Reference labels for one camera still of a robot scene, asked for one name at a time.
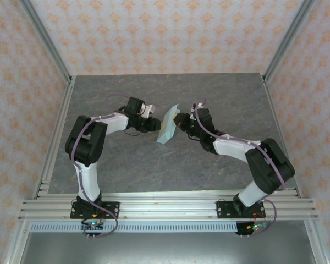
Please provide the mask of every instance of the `light blue sponge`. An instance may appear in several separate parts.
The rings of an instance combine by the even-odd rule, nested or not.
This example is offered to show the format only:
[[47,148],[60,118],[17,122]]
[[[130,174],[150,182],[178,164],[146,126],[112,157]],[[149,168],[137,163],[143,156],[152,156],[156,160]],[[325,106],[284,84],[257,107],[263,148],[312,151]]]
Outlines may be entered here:
[[163,123],[161,124],[161,130],[159,132],[159,136],[156,142],[165,144],[174,136],[176,124],[173,119],[180,112],[177,107],[178,104],[171,107],[171,109],[164,116]]

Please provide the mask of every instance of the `orange pattern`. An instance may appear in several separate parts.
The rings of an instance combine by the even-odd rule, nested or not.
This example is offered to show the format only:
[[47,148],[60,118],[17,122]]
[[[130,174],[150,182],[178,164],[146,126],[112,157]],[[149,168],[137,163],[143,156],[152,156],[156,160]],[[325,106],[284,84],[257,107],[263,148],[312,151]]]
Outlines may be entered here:
[[64,88],[19,2],[0,1],[0,263],[41,173]]
[[317,200],[330,247],[330,0],[310,12],[269,89],[302,193]]
[[303,0],[32,2],[69,72],[97,75],[264,73]]

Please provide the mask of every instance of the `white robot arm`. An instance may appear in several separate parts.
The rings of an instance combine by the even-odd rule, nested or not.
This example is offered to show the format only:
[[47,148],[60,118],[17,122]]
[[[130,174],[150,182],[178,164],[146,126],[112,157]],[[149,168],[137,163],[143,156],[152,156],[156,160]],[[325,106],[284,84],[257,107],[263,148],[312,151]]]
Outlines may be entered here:
[[144,101],[131,97],[127,106],[120,108],[111,115],[99,118],[89,118],[81,115],[77,118],[65,144],[65,151],[70,158],[76,140],[82,133],[83,128],[91,120],[95,121],[82,134],[74,152],[75,164],[73,165],[78,176],[79,191],[76,202],[73,203],[71,218],[88,219],[97,217],[99,210],[90,204],[90,201],[104,208],[97,182],[97,161],[102,153],[105,136],[129,128],[135,128],[143,133],[160,130],[161,121],[150,117],[150,114],[154,111],[154,105],[146,105]]
[[196,111],[195,108],[194,104],[190,114],[177,114],[174,117],[176,126],[189,137],[197,137],[206,151],[248,163],[254,180],[234,197],[232,209],[240,217],[250,215],[257,202],[294,176],[295,170],[292,164],[273,139],[267,138],[263,141],[237,139],[215,129],[208,109],[203,108],[202,105],[199,105]]

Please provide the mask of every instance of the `gray table surface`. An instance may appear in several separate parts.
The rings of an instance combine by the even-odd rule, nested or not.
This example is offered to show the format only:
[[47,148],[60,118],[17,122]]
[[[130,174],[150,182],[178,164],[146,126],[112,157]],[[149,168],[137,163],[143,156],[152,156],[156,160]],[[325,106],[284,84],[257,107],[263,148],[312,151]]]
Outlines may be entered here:
[[[206,98],[206,107],[220,131],[250,140],[271,137],[282,145],[258,73],[77,76],[49,193],[78,192],[74,167],[64,152],[65,142],[79,115],[106,115],[126,105],[127,99],[122,97],[105,101],[116,92],[154,104],[153,116],[161,120],[177,103],[181,112],[190,112],[194,102]],[[129,136],[120,131],[108,135],[97,165],[100,189],[104,192],[242,189],[252,181],[246,163],[206,152],[179,129],[164,145],[156,142],[157,137],[158,132]],[[293,187],[295,182],[290,180],[287,186]]]

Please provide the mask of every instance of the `purple cable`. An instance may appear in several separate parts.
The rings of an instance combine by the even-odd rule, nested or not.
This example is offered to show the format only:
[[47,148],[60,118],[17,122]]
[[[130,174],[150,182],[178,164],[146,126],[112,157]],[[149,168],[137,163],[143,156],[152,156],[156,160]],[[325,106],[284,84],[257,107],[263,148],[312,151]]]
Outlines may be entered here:
[[[206,99],[204,99],[204,103],[202,103],[202,106],[205,105],[206,103]],[[198,105],[199,103],[196,105],[196,109],[195,109],[195,113],[196,113],[196,116],[198,117]],[[240,139],[238,137],[234,137],[234,136],[230,136],[229,138],[226,137],[226,136],[218,136],[218,135],[215,135],[213,133],[211,133],[210,131],[208,131],[203,125],[202,123],[200,122],[199,118],[197,118],[197,121],[198,121],[198,124],[199,126],[206,132],[208,133],[209,135],[213,136],[214,138],[218,138],[218,139],[227,139],[227,140],[234,140],[234,141],[238,141],[238,142],[243,142],[243,143],[247,143],[249,142],[248,145],[252,145],[253,147],[257,148],[263,155],[264,157],[269,161],[271,167],[274,169],[277,177],[279,178],[280,182],[281,182],[281,186],[282,188],[279,189],[280,191],[284,190],[286,188],[286,185],[285,185],[285,182],[284,182],[284,179],[282,178],[279,170],[277,169],[277,167],[275,166],[274,162],[271,160],[271,158],[269,157],[269,155],[261,148],[259,147],[257,144],[249,141],[249,140],[245,140],[245,139]]]
[[[106,97],[105,101],[108,100],[110,97],[112,96],[122,96],[122,97],[125,97],[125,98],[130,98],[129,96],[127,95],[123,95],[121,93],[114,93],[112,95],[109,95]],[[112,233],[114,233],[117,229],[117,227],[119,226],[119,222],[117,220],[117,217],[109,210],[97,205],[96,203],[94,203],[88,196],[87,196],[87,193],[86,191],[84,190],[84,186],[83,186],[83,181],[82,181],[82,170],[81,170],[81,166],[79,166],[76,162],[75,162],[75,152],[76,152],[76,148],[77,148],[77,145],[83,135],[83,133],[86,131],[86,129],[95,121],[97,120],[102,120],[102,119],[108,119],[108,118],[112,118],[115,116],[115,113],[113,114],[110,114],[110,115],[104,115],[102,117],[97,117],[97,118],[94,118],[92,120],[90,120],[81,130],[81,132],[79,133],[77,139],[76,139],[76,142],[75,144],[73,145],[73,148],[72,148],[72,153],[71,153],[71,160],[72,160],[72,163],[78,168],[78,178],[79,178],[79,183],[81,185],[81,189],[82,189],[82,192],[83,192],[83,195],[86,197],[87,201],[92,204],[94,207],[100,209],[101,211],[104,211],[105,213],[108,213],[109,215],[111,215],[114,219],[115,219],[115,222],[116,222],[116,225],[115,227],[110,231],[110,232],[107,232],[107,233],[101,233],[100,235],[98,236],[95,236],[96,238],[101,238],[101,237],[106,237],[107,235],[110,235]],[[84,228],[83,230],[83,235],[85,235],[86,237],[88,237],[89,235],[87,234],[86,232],[86,229],[90,227],[90,225],[86,225],[86,227]]]

